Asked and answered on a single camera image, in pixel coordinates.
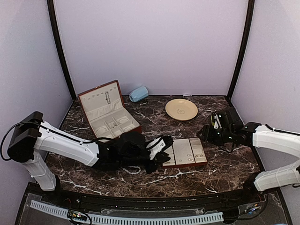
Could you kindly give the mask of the red earring tray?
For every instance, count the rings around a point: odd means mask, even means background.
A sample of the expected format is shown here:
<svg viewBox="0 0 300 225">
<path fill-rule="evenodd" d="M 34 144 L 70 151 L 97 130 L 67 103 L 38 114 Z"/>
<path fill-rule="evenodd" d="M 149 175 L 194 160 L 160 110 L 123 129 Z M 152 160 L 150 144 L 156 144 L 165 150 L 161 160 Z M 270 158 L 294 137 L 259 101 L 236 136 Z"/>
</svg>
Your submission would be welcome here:
<svg viewBox="0 0 300 225">
<path fill-rule="evenodd" d="M 176 139 L 165 153 L 168 153 L 170 160 L 163 163 L 163 168 L 202 166 L 208 163 L 201 140 L 197 137 Z"/>
</svg>

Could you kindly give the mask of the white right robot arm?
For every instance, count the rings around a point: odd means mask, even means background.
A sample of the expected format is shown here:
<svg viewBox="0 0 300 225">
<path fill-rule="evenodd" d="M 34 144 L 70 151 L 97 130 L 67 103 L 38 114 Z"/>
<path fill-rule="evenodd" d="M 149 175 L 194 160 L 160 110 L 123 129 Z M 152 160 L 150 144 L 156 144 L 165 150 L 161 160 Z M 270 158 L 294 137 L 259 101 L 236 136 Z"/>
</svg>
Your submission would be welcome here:
<svg viewBox="0 0 300 225">
<path fill-rule="evenodd" d="M 216 146 L 232 143 L 233 146 L 248 146 L 283 152 L 296 158 L 300 157 L 299 133 L 276 129 L 269 125 L 248 122 L 244 124 L 234 107 L 214 111 L 210 116 L 210 124 L 204 125 L 196 134 L 203 141 Z M 292 185 L 300 186 L 300 162 L 251 175 L 243 184 L 239 199 L 250 203 L 257 192 L 267 189 Z"/>
</svg>

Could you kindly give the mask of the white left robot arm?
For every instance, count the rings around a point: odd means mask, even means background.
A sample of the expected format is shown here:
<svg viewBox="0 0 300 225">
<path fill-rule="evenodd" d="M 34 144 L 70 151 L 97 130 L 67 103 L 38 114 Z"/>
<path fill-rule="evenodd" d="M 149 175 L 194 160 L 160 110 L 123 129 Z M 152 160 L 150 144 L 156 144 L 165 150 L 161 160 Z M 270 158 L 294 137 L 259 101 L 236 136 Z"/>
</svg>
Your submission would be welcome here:
<svg viewBox="0 0 300 225">
<path fill-rule="evenodd" d="M 2 159 L 22 164 L 55 204 L 63 204 L 66 193 L 60 190 L 59 178 L 50 171 L 40 151 L 62 155 L 100 171 L 142 165 L 146 173 L 152 173 L 170 160 L 166 150 L 174 143 L 169 135 L 146 141 L 139 132 L 85 140 L 53 127 L 38 111 L 13 125 L 4 136 L 10 132 L 13 134 L 7 157 Z"/>
</svg>

